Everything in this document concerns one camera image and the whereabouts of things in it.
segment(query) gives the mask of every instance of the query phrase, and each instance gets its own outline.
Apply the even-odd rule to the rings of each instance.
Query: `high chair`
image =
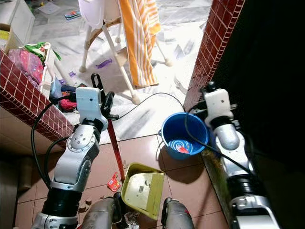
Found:
[[[84,43],[84,55],[79,71],[81,73],[86,72],[86,61],[87,61],[87,55],[90,45],[95,40],[95,38],[97,38],[97,36],[103,31],[106,40],[110,46],[110,49],[116,59],[116,62],[119,65],[120,71],[127,84],[127,87],[130,90],[130,93],[132,95],[132,102],[134,104],[139,104],[141,102],[139,96],[136,90],[133,89],[132,84],[128,78],[128,75],[124,69],[124,64],[128,61],[127,47],[117,52],[115,50],[111,36],[108,32],[108,27],[113,26],[115,24],[120,24],[118,36],[115,38],[115,42],[116,43],[121,42],[120,34],[122,30],[122,22],[121,22],[121,13],[120,13],[120,7],[118,1],[117,0],[79,0],[79,7],[82,17],[89,25],[86,33],[86,40]],[[156,44],[164,58],[165,65],[172,66],[173,65],[172,61],[169,58],[165,57],[157,39],[156,39]]]

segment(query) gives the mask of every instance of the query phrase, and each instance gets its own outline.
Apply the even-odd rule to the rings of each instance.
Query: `blue bucket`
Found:
[[[169,116],[159,134],[162,136],[167,153],[176,160],[185,160],[204,150],[204,146],[194,141],[186,132],[184,119],[187,113],[180,112]],[[208,130],[200,118],[188,114],[187,127],[191,135],[207,144]]]

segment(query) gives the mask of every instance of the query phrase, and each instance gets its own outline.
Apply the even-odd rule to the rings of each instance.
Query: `striped cloth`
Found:
[[[158,84],[150,63],[156,34],[161,30],[155,0],[119,0],[132,82]]]

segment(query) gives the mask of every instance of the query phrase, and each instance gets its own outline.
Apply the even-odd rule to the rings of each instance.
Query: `red tiled wall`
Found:
[[[199,101],[199,89],[212,79],[243,5],[244,0],[213,0],[184,102],[186,110]]]
[[[40,93],[26,76],[0,50],[0,106],[29,126],[50,101]],[[36,130],[51,141],[69,136],[73,125],[55,106],[43,115]]]

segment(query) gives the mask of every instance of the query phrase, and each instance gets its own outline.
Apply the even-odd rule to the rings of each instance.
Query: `white paper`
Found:
[[[60,9],[60,7],[53,4],[52,2],[48,2],[44,6],[40,6],[38,9],[46,14],[52,14],[52,13],[58,11]]]

